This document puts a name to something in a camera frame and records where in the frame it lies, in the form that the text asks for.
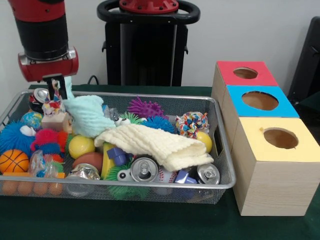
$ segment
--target yellow ball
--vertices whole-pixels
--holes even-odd
[[[197,140],[199,140],[200,142],[203,142],[205,147],[206,147],[206,152],[207,153],[210,153],[211,152],[211,149],[212,149],[212,140],[211,138],[209,137],[208,134],[202,132],[202,131],[199,131],[197,133],[197,137],[196,137]]]
[[[69,153],[74,159],[96,150],[94,140],[85,136],[75,136],[69,144]]]

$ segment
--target metal mesh basket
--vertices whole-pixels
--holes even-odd
[[[0,116],[0,130],[7,123],[21,119],[29,110],[27,102],[32,92],[32,90],[23,91],[13,99]],[[127,93],[74,92],[75,96],[88,94],[100,96],[103,98],[104,104],[117,108],[119,113],[124,113],[129,102],[137,96],[137,94]],[[218,103],[210,97],[198,96],[139,94],[139,97],[142,101],[159,103],[165,114],[169,116],[171,123],[175,122],[176,116],[182,116],[186,112],[208,113],[209,135],[213,139],[213,148],[210,154],[220,173],[218,185],[0,176],[0,195],[216,204],[225,190],[232,188],[236,182]],[[66,174],[70,172],[73,161],[71,157],[66,157],[64,165]],[[54,191],[57,188],[62,190],[62,193]]]

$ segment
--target white towel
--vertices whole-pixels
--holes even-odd
[[[144,125],[129,124],[106,130],[95,138],[94,145],[100,147],[104,142],[133,155],[150,155],[170,172],[213,161],[201,141]]]

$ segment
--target table surface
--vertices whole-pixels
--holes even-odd
[[[210,87],[79,85],[73,90],[211,95]],[[0,234],[2,240],[319,240],[320,187],[303,217],[240,216],[232,189],[216,205],[2,196]]]

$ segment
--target orange basketball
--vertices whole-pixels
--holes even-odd
[[[23,173],[28,171],[28,156],[20,150],[8,150],[0,156],[1,173]]]

